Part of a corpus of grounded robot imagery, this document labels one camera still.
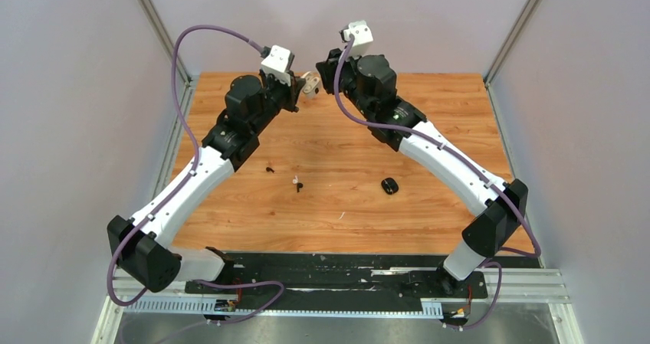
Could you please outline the white earbud charging case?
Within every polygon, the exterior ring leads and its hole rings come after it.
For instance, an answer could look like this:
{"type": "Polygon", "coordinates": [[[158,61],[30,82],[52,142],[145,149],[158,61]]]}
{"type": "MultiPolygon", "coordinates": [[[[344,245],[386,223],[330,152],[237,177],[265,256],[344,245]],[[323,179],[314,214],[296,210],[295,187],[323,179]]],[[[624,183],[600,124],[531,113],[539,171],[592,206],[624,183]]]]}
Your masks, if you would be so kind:
{"type": "Polygon", "coordinates": [[[302,88],[302,94],[305,98],[311,99],[315,97],[322,88],[321,78],[319,74],[308,71],[301,76],[305,80],[302,88]]]}

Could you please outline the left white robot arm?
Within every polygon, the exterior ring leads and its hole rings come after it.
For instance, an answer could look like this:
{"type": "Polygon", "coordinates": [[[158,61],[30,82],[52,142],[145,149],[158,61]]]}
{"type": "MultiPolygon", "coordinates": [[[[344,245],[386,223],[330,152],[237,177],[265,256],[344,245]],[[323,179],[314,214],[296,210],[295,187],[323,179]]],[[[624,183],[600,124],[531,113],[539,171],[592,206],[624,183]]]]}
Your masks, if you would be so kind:
{"type": "Polygon", "coordinates": [[[259,147],[259,136],[271,121],[282,110],[299,110],[298,97],[306,86],[306,77],[293,74],[287,83],[273,74],[236,77],[199,154],[148,205],[130,218],[117,215],[108,223],[113,266],[152,293],[191,280],[205,280],[217,293],[229,291],[235,272],[224,253],[214,247],[173,249],[171,244],[194,210],[259,147]]]}

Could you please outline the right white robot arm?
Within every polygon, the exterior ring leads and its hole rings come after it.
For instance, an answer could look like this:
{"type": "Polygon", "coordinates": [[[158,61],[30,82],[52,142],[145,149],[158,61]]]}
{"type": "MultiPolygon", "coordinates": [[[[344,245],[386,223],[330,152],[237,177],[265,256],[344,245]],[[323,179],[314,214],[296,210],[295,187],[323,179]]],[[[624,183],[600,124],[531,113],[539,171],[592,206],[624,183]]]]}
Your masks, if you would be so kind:
{"type": "Polygon", "coordinates": [[[315,67],[325,91],[336,100],[347,98],[363,116],[358,122],[376,139],[429,170],[474,215],[437,276],[441,292],[457,296],[467,288],[468,276],[519,228],[528,187],[519,179],[507,182],[492,174],[451,144],[423,112],[398,95],[397,74],[383,55],[349,58],[336,48],[315,67]]]}

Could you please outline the black earbud charging case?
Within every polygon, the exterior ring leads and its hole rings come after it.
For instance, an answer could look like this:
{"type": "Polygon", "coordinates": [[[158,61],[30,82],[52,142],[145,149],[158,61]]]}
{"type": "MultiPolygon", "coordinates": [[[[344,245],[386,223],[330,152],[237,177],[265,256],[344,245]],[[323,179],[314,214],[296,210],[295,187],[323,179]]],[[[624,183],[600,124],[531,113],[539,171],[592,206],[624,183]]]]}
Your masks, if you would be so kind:
{"type": "Polygon", "coordinates": [[[393,178],[390,178],[390,177],[383,179],[381,181],[381,186],[382,186],[383,191],[387,195],[394,195],[395,193],[397,193],[399,191],[399,185],[398,185],[397,181],[395,179],[393,179],[393,178]]]}

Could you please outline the left aluminium frame post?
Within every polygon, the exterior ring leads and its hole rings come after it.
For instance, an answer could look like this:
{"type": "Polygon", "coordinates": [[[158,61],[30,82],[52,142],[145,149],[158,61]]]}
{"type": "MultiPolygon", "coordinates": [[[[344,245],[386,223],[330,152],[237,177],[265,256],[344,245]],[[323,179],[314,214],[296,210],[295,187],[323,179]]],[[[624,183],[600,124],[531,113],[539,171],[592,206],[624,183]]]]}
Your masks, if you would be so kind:
{"type": "Polygon", "coordinates": [[[146,16],[150,26],[153,28],[168,58],[172,61],[175,41],[172,39],[165,24],[163,23],[163,20],[161,19],[158,11],[156,10],[153,0],[137,0],[137,1],[139,2],[140,7],[144,12],[144,15],[146,16]]]}

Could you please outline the aluminium frame post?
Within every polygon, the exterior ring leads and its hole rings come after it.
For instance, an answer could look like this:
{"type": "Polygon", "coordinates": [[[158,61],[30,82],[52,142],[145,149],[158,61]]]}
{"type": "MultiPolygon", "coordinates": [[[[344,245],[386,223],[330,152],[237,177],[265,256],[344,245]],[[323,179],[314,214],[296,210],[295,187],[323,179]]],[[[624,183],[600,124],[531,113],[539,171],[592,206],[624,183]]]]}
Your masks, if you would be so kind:
{"type": "Polygon", "coordinates": [[[541,2],[542,0],[525,1],[523,8],[517,16],[510,31],[508,32],[507,37],[504,39],[504,42],[498,50],[497,55],[493,59],[491,66],[488,68],[487,73],[483,76],[483,82],[486,88],[489,88],[489,86],[492,85],[496,79],[497,75],[501,71],[501,68],[504,66],[511,50],[517,43],[518,38],[526,28],[528,21],[541,2]]]}
{"type": "Polygon", "coordinates": [[[146,16],[150,26],[153,28],[168,58],[172,61],[175,41],[172,39],[165,24],[163,23],[163,20],[161,19],[158,11],[156,10],[153,0],[137,0],[137,1],[139,2],[140,7],[144,12],[144,15],[146,16]]]}

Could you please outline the right aluminium frame post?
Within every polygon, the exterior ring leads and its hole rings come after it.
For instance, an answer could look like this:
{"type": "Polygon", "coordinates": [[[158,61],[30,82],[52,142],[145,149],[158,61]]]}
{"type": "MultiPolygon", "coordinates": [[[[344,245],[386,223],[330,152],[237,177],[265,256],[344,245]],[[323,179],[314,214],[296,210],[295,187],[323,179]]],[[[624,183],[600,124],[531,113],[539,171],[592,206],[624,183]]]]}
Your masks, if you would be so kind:
{"type": "Polygon", "coordinates": [[[483,82],[486,88],[489,88],[489,86],[492,85],[496,79],[497,75],[501,71],[501,68],[504,66],[511,50],[517,43],[518,38],[526,28],[528,21],[541,2],[542,0],[525,1],[523,8],[517,16],[510,31],[508,32],[507,37],[504,39],[504,42],[498,50],[497,55],[493,59],[491,66],[488,68],[487,73],[483,76],[483,82]]]}

